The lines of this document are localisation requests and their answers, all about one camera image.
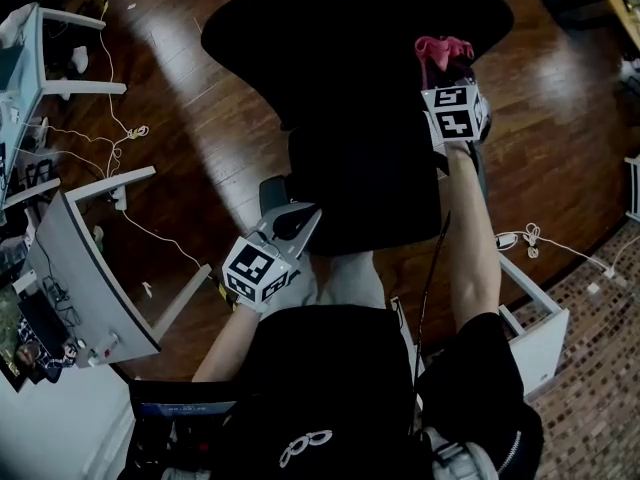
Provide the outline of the person's right forearm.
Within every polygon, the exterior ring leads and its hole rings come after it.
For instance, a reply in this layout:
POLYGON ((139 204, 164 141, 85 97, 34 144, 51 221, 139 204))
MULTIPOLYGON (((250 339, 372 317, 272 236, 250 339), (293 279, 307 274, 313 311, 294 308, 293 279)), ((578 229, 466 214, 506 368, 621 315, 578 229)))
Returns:
POLYGON ((451 308, 457 328, 496 314, 501 267, 479 178, 465 143, 445 146, 449 165, 451 308))

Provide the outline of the grey curved desk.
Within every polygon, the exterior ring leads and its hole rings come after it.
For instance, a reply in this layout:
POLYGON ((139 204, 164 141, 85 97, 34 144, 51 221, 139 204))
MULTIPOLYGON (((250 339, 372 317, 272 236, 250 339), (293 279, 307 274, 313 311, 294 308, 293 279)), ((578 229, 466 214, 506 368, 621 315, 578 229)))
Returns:
POLYGON ((80 188, 58 191, 53 197, 31 246, 26 268, 39 285, 51 275, 70 298, 80 322, 72 328, 84 343, 76 365, 80 368, 118 363, 161 351, 159 340, 211 275, 205 264, 151 326, 112 273, 85 224, 78 203, 145 180, 156 173, 149 166, 80 188))

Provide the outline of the person's grey trousers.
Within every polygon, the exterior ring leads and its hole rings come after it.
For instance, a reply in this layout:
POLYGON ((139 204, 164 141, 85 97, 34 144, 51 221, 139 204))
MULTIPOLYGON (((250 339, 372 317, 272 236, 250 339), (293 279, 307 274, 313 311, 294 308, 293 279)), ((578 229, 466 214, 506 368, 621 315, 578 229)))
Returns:
POLYGON ((329 278, 316 298, 319 305, 385 309, 382 281, 372 251, 334 257, 329 278))

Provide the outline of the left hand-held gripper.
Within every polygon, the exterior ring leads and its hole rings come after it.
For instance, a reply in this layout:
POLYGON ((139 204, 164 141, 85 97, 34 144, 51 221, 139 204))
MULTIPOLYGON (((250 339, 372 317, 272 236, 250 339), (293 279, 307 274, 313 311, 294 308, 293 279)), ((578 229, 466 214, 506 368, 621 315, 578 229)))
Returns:
POLYGON ((287 287, 322 217, 314 203, 288 203, 269 210, 239 237, 222 266, 225 286, 245 304, 265 304, 287 287))

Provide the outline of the person's left hand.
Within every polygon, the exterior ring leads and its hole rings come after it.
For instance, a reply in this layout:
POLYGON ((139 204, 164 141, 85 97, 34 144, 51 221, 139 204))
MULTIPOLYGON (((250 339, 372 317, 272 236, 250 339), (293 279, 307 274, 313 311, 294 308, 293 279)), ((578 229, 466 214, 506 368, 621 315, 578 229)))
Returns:
POLYGON ((279 311, 314 306, 318 299, 318 283, 308 255, 303 255, 296 274, 289 284, 276 292, 265 303, 257 308, 246 305, 240 297, 238 306, 232 316, 248 315, 254 319, 264 320, 279 311))

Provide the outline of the person's right hand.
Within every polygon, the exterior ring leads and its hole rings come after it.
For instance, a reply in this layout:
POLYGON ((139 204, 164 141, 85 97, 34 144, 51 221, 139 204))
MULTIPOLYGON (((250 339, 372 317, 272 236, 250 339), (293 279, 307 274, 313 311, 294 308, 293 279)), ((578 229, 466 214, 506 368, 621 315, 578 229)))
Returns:
POLYGON ((425 117, 427 119, 427 123, 429 126, 430 139, 432 143, 432 148, 436 153, 446 155, 446 149, 444 146, 444 141, 439 135, 438 129, 433 122, 433 119, 428 111, 424 112, 425 117))

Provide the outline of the white shelf frame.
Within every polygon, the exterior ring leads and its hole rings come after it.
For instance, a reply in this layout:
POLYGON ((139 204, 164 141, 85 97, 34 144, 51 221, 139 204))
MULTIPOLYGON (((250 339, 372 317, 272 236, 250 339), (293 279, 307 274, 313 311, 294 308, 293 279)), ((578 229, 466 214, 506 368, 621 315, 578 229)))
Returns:
POLYGON ((640 223, 640 154, 636 157, 626 157, 625 163, 630 168, 631 203, 626 215, 640 223))

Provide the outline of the person's left forearm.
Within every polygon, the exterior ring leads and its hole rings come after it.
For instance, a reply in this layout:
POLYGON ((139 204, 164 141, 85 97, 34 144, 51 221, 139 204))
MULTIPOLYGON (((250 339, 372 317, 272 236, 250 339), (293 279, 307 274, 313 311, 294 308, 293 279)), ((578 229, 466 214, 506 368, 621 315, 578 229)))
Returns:
POLYGON ((261 315, 255 310, 239 305, 216 337, 192 381, 232 380, 246 359, 260 320, 261 315))

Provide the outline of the black monitor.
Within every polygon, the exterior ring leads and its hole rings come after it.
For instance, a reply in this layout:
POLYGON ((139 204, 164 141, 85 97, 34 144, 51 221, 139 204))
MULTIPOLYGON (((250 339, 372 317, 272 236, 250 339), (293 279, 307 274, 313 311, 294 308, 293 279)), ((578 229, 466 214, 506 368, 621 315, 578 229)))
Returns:
POLYGON ((44 349, 53 357, 61 357, 69 333, 46 295, 36 291, 22 298, 18 307, 44 349))

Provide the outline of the grey sling bag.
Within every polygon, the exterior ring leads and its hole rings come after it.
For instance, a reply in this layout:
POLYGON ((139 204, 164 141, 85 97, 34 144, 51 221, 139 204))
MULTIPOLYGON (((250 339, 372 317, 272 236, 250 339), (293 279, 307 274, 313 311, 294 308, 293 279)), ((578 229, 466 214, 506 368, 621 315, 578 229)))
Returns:
POLYGON ((499 480, 497 469, 487 452, 473 442, 453 442, 433 427, 421 433, 430 447, 433 480, 499 480))

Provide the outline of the light blue desk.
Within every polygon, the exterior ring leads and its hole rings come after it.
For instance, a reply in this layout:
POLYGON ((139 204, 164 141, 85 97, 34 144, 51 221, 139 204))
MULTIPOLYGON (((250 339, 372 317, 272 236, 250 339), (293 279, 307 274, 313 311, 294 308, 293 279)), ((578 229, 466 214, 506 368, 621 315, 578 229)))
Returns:
POLYGON ((34 111, 46 95, 122 95, 123 83, 92 80, 49 80, 45 74, 43 22, 58 21, 101 31, 106 23, 79 14, 38 5, 17 29, 14 44, 7 49, 18 54, 7 83, 0 84, 0 203, 5 201, 18 149, 34 111))

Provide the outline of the person's black shirt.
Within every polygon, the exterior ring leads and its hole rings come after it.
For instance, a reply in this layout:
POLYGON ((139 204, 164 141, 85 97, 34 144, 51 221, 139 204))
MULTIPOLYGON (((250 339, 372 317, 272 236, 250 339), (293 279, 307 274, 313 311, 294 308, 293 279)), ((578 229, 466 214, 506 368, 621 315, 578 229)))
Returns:
POLYGON ((435 456, 409 427, 485 450, 500 480, 534 480, 543 448, 538 414, 500 318, 466 323, 414 375, 389 309, 307 306, 258 326, 237 374, 243 390, 212 449, 217 480, 432 480, 435 456))

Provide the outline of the black display screen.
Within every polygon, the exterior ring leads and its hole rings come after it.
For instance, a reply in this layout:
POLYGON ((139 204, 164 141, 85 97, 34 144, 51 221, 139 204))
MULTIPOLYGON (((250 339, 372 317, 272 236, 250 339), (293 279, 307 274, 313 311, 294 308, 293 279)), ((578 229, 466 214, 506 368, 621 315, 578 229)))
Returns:
POLYGON ((171 419, 225 414, 243 393, 230 382, 134 380, 129 395, 136 418, 171 419))

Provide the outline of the pink cloth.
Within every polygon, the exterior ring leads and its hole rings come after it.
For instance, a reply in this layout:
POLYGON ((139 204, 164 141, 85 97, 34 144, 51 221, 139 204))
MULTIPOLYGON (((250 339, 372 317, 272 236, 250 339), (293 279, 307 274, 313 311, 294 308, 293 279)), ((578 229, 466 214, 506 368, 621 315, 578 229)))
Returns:
POLYGON ((475 59, 473 46, 468 41, 453 36, 419 37, 415 41, 414 51, 421 67, 422 90, 429 88, 427 69, 429 61, 432 61, 441 72, 445 73, 449 64, 460 57, 468 60, 475 59))

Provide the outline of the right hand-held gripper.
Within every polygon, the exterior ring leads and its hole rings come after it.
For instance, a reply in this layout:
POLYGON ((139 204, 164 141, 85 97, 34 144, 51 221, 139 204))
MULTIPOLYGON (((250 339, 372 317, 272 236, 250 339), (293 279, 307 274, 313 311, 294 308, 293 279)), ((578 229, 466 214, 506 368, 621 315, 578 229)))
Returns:
POLYGON ((486 98, 475 83, 423 90, 429 123, 439 141, 480 141, 489 124, 486 98))

